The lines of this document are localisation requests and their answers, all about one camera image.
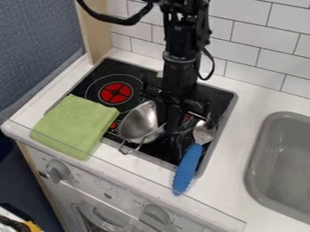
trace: stainless steel bowl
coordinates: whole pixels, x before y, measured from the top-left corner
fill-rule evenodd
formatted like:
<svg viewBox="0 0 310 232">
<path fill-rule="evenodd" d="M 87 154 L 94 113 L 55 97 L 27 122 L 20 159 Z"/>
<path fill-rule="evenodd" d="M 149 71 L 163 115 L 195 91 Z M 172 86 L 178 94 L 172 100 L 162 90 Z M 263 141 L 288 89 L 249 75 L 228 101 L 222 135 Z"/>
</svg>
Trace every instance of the stainless steel bowl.
<svg viewBox="0 0 310 232">
<path fill-rule="evenodd" d="M 123 154 L 132 153 L 123 151 L 122 147 L 126 141 L 142 144 L 155 141 L 163 132 L 165 124 L 159 126 L 157 109 L 154 101 L 146 101 L 131 110 L 121 121 L 119 136 L 123 139 L 120 152 Z"/>
</svg>

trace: blue handle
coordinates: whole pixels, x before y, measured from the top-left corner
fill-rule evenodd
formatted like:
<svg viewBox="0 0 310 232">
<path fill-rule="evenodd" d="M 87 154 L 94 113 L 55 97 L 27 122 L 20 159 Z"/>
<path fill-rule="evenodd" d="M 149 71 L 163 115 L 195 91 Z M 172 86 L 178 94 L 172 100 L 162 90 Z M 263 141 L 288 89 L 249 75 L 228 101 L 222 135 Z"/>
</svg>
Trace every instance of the blue handle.
<svg viewBox="0 0 310 232">
<path fill-rule="evenodd" d="M 188 188 L 189 183 L 194 178 L 201 153 L 202 146 L 198 144 L 192 145 L 186 152 L 174 176 L 172 187 L 175 196 L 180 195 Z"/>
</svg>

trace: oven door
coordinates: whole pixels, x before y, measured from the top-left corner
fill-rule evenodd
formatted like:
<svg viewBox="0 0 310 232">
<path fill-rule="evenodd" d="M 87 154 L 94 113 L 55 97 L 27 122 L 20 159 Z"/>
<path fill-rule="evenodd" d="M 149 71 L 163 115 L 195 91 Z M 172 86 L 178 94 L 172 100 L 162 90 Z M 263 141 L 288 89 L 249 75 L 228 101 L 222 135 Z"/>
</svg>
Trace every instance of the oven door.
<svg viewBox="0 0 310 232">
<path fill-rule="evenodd" d="M 158 232 L 66 181 L 54 184 L 45 174 L 44 183 L 70 232 Z"/>
</svg>

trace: dish towel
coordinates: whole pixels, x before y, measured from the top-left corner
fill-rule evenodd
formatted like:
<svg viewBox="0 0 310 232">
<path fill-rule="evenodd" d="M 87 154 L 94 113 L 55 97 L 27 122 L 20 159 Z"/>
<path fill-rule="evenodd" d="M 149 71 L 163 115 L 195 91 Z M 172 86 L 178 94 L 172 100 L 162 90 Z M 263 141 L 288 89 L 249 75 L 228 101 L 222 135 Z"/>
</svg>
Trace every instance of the dish towel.
<svg viewBox="0 0 310 232">
<path fill-rule="evenodd" d="M 69 95 L 34 126 L 30 137 L 84 160 L 119 114 L 115 108 Z"/>
</svg>

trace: blue wall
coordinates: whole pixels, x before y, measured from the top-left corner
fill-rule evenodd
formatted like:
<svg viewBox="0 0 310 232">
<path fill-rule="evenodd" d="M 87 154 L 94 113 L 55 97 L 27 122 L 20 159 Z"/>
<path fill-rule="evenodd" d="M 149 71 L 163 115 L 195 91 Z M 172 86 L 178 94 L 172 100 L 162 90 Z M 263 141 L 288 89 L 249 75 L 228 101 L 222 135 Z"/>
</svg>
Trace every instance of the blue wall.
<svg viewBox="0 0 310 232">
<path fill-rule="evenodd" d="M 82 47 L 73 0 L 0 0 L 0 111 Z"/>
</svg>

